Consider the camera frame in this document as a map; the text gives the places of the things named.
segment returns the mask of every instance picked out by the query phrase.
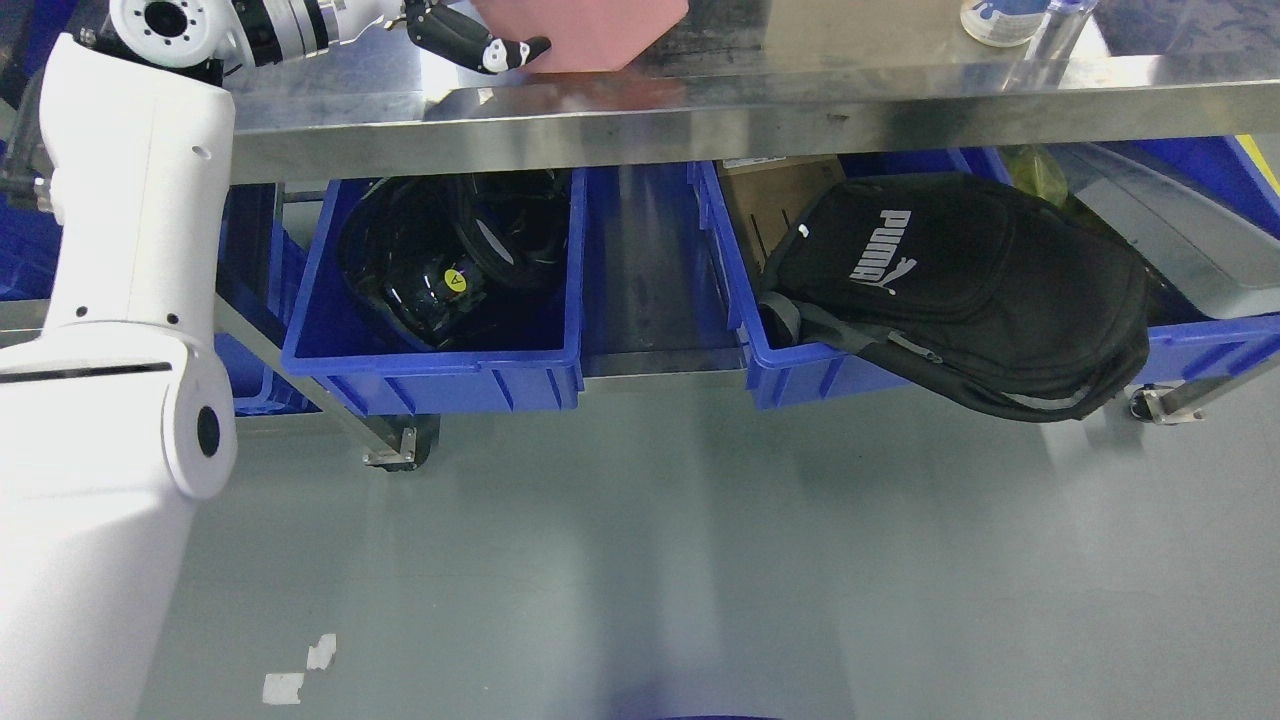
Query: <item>bottle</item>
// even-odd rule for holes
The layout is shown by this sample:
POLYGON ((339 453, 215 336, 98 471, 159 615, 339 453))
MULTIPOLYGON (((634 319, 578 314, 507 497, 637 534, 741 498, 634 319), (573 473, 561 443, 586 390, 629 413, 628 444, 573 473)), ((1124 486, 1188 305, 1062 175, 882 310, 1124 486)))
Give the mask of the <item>bottle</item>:
POLYGON ((1027 47, 1028 60, 1065 60, 1071 56, 1084 23, 1098 6, 1098 0, 1050 0, 1041 26, 1027 47))
POLYGON ((978 42, 1014 47, 1036 35, 1050 0, 964 0, 960 24, 978 42))

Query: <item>cardboard box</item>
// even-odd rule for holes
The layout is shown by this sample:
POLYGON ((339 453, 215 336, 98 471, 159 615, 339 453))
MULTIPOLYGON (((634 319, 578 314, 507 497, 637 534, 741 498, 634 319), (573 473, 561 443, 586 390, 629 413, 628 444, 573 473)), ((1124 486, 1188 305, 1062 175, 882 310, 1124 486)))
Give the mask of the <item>cardboard box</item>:
POLYGON ((753 284, 791 223, 845 179, 835 155, 724 160, 716 163, 716 172, 753 284))

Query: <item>black backpack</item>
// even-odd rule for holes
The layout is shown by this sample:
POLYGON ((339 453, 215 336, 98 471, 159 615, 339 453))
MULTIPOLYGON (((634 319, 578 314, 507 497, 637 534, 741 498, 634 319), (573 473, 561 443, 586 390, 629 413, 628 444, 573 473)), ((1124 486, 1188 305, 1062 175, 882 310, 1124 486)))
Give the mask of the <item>black backpack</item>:
POLYGON ((963 173, 846 181, 764 270, 771 341, 826 342, 966 407, 1080 419, 1147 361, 1147 270, 1116 238, 963 173))

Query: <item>yellow warning sticker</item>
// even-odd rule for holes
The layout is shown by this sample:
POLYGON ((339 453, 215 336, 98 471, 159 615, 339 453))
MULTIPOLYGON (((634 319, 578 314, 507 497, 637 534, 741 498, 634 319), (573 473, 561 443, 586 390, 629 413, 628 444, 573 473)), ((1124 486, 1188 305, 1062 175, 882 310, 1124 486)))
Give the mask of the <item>yellow warning sticker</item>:
POLYGON ((449 286, 453 292, 466 292, 467 291, 467 278, 462 277, 462 273, 449 268, 444 270, 444 284, 449 286))

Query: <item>white tape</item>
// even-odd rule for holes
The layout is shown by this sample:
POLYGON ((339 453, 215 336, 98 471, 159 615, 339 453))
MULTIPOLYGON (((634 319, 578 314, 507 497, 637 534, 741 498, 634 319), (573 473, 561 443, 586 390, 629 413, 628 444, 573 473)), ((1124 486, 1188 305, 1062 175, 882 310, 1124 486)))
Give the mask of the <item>white tape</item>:
POLYGON ((320 642, 307 647, 307 670, 328 670, 335 652, 338 652, 338 635, 334 633, 320 635, 320 642))
POLYGON ((262 680, 262 702, 266 705, 302 705, 298 691, 305 673, 268 673, 262 680))

